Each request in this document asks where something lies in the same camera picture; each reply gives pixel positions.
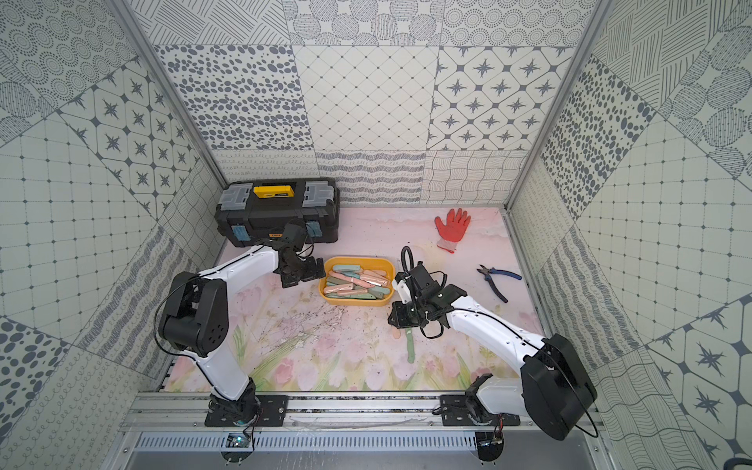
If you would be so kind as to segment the green folding fruit knife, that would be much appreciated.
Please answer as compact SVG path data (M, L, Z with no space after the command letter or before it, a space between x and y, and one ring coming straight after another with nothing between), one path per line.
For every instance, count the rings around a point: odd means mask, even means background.
M407 362L414 364L415 362L415 348L414 339L411 329L405 329L405 344L407 344Z

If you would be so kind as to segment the yellow plastic storage tray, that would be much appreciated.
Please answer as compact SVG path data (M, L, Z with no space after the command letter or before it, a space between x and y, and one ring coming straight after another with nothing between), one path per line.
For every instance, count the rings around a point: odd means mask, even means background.
M335 306L386 307L394 295L396 274L393 263L385 258L329 258L318 293Z

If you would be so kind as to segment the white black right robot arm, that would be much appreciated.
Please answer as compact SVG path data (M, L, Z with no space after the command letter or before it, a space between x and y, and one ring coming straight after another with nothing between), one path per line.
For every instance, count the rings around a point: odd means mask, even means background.
M464 334L517 368L518 386L486 373L466 389L463 407L472 422L499 425L503 415L527 416L544 434L562 441L589 416L597 390L564 336L546 338L506 322L465 290L436 280L422 262L415 262L409 247L401 250L401 272L393 288L399 301L392 305L389 325L424 329L436 322L441 333Z

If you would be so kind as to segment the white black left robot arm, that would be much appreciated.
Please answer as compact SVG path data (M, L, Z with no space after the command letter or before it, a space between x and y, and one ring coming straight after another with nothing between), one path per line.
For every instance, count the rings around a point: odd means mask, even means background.
M277 237L260 239L242 255L198 273L181 272L155 315L155 339L171 356L190 358L225 403L241 403L252 390L230 348L229 301L256 280L276 274L284 288L324 277L322 258L303 256L313 239L300 222Z

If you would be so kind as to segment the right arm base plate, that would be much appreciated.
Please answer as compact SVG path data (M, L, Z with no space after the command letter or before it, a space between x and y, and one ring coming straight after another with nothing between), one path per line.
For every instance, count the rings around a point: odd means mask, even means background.
M432 410L432 415L440 417L446 427L461 426L519 426L521 419L518 415L501 413L493 414L486 411L479 399L472 399L464 395L441 395L439 405Z

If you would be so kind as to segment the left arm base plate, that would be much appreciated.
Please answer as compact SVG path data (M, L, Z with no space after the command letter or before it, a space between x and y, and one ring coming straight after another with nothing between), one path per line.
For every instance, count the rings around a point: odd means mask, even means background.
M205 426L245 427L253 424L258 417L262 427L281 427L287 414L290 397L285 395L248 396L239 401L227 401L215 395L210 395L209 412L205 418Z

